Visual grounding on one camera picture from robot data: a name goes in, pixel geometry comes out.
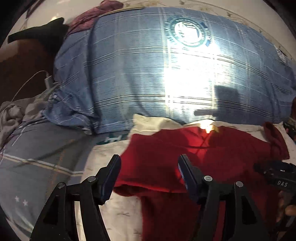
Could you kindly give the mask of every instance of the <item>red cloth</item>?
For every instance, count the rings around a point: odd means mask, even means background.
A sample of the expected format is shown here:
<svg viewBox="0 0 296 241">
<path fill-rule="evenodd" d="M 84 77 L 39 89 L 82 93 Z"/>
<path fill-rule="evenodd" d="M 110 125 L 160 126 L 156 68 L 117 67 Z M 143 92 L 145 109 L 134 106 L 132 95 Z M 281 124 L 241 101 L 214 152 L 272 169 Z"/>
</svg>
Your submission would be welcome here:
<svg viewBox="0 0 296 241">
<path fill-rule="evenodd" d="M 192 234 L 199 207 L 184 187 L 178 169 L 181 154 L 216 181 L 242 181 L 263 218 L 274 221 L 277 191 L 253 171 L 253 164 L 288 159 L 289 153 L 271 123 L 266 123 L 264 130 L 270 143 L 229 127 L 208 134 L 199 127 L 161 130 L 152 136 L 134 134 L 121 155 L 122 167 L 114 190 L 141 199 L 142 240 L 188 241 Z M 223 219 L 220 215 L 215 240 L 222 234 Z"/>
<path fill-rule="evenodd" d="M 123 8 L 123 3 L 118 1 L 105 0 L 97 7 L 94 7 L 79 16 L 77 16 L 71 23 L 66 34 L 66 37 L 72 33 L 90 29 L 96 18 L 104 13 Z"/>
</svg>

